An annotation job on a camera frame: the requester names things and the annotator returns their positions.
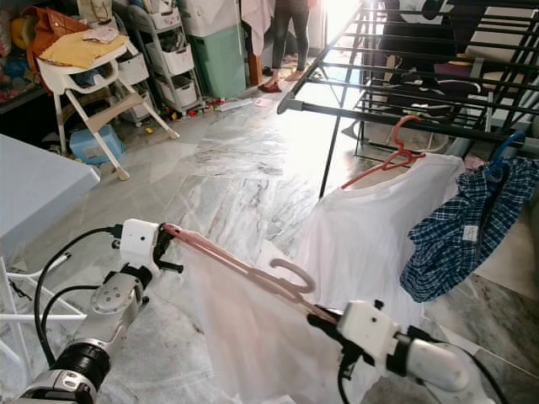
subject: high chair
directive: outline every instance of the high chair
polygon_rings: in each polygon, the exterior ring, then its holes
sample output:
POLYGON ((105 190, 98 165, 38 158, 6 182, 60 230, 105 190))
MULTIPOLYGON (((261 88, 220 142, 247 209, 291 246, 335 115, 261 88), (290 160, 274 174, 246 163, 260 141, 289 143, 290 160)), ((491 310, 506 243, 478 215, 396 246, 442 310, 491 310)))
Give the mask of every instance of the high chair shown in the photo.
POLYGON ((111 51, 107 55, 101 56, 97 59, 92 66, 88 69, 83 69, 80 67, 73 66, 57 66, 47 61, 42 61, 37 59, 38 65, 40 67, 40 72, 42 79, 45 85, 52 91, 54 96, 54 104, 56 108, 56 122, 58 124, 58 133, 60 135, 61 142, 61 153, 66 154, 66 134, 64 131, 64 121, 61 113, 61 100, 60 96, 66 94, 67 98, 71 102, 72 106, 78 112, 78 114, 83 119, 84 124, 88 127, 90 132, 92 132, 93 137, 98 142, 98 144, 103 149, 105 155, 112 162, 113 166, 118 173, 118 178, 121 180, 129 179, 129 173, 120 165, 112 151, 104 142, 103 138, 99 134, 99 130, 110 122, 113 118, 121 114, 122 112, 128 110, 129 108, 136 107, 137 105, 142 105, 146 111, 169 133, 171 139, 178 139, 179 134, 174 131, 170 126, 168 126, 164 120, 148 105, 144 99, 136 92, 136 90, 122 80, 118 74, 118 62, 116 58, 122 56, 129 49, 131 54, 136 53, 135 47, 131 43, 123 44, 118 49, 111 51), (88 70, 95 69, 99 66, 103 66, 103 70, 106 71, 105 77, 101 75, 96 75, 93 77, 94 85, 82 88, 75 83, 72 74, 87 72, 88 70), (101 111, 95 115, 88 116, 82 105, 77 101, 77 97, 73 91, 81 94, 90 94, 96 91, 99 91, 101 88, 108 87, 110 84, 115 84, 116 86, 123 86, 127 89, 129 94, 127 97, 123 98, 117 104, 111 104, 109 108, 104 111, 101 111))

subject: plaid shirt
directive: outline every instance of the plaid shirt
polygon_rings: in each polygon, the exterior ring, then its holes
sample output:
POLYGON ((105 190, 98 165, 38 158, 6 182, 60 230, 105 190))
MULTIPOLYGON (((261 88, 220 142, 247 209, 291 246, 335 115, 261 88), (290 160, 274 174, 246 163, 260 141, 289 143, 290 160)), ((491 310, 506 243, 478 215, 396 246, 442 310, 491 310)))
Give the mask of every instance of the plaid shirt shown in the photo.
POLYGON ((415 301, 433 300, 460 284, 516 222, 539 183, 539 160, 515 157, 503 164, 505 173, 493 174, 495 191, 487 181, 490 165, 464 173, 457 179, 459 194, 409 232, 415 252, 400 281, 415 301))

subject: white table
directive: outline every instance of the white table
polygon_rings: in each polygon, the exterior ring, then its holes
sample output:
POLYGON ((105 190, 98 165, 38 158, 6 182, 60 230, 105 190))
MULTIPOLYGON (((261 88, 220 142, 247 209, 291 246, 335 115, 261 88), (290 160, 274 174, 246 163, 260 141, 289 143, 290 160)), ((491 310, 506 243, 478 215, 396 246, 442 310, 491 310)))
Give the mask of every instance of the white table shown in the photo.
MULTIPOLYGON (((15 345, 11 349, 0 340, 0 349, 21 366, 26 382, 31 381, 32 371, 20 322, 32 322, 33 315, 17 312, 9 280, 35 284, 40 271, 11 274, 6 263, 21 243, 41 236, 98 182, 99 175, 90 166, 0 135, 0 297, 6 311, 0 321, 9 324, 15 345)), ((49 290, 43 292, 51 295, 49 290)), ((75 314, 51 316, 51 320, 84 318, 65 301, 62 305, 75 314)))

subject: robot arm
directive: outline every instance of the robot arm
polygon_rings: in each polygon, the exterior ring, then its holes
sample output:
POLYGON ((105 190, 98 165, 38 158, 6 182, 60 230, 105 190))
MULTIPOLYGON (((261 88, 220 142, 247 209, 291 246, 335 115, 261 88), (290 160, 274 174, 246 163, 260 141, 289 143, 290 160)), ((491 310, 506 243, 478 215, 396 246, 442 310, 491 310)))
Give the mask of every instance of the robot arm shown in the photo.
POLYGON ((389 371, 420 382, 441 404, 495 404, 485 394, 479 369, 466 352, 448 343, 415 338, 414 331, 420 330, 414 327, 402 333, 382 307, 379 300, 374 306, 366 301, 351 301, 342 316, 330 312, 339 319, 337 327, 318 317, 308 317, 313 326, 343 345, 341 367, 345 379, 351 378, 355 362, 363 356, 383 375, 389 371))
POLYGON ((130 219, 123 225, 123 267, 110 272, 95 290, 88 315, 49 370, 40 374, 14 404, 61 402, 93 404, 99 387, 123 348, 127 329, 147 302, 144 291, 161 268, 183 267, 161 261, 172 237, 156 223, 130 219))

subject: yellow cloth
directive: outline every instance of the yellow cloth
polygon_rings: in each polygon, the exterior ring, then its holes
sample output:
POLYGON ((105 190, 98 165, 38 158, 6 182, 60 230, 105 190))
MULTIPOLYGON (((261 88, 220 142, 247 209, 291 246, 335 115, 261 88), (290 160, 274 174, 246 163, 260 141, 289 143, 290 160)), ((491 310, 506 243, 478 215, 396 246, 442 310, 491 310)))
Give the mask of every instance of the yellow cloth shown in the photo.
POLYGON ((118 49, 128 41, 125 35, 118 35, 112 42, 101 44, 91 40, 83 40, 84 32, 63 35, 54 44, 49 46, 40 55, 40 58, 58 65, 87 69, 92 66, 92 63, 96 59, 118 49))

